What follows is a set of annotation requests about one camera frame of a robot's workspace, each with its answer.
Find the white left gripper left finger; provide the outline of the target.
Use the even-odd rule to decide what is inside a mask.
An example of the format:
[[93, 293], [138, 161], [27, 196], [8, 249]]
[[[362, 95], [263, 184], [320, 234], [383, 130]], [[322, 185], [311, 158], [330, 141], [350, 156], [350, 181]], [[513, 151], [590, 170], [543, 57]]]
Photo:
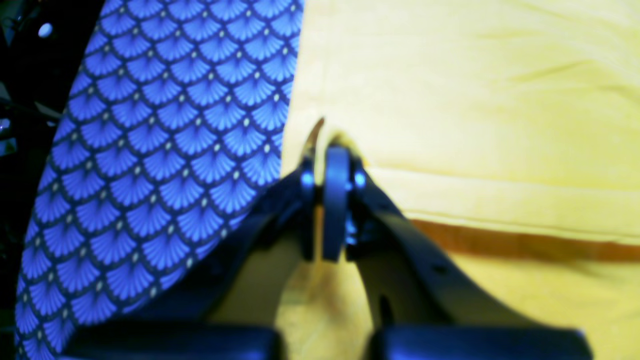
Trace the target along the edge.
[[71, 338], [64, 360], [285, 360], [281, 294], [312, 260], [314, 162], [272, 185], [240, 226], [141, 309]]

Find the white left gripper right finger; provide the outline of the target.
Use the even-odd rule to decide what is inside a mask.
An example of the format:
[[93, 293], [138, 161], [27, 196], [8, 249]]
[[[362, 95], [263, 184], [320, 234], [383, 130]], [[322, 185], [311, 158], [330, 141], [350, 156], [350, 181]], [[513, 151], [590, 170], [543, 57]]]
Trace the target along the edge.
[[345, 146], [326, 151], [322, 257], [355, 263], [374, 333], [367, 360], [591, 360], [580, 330], [497, 300], [405, 218]]

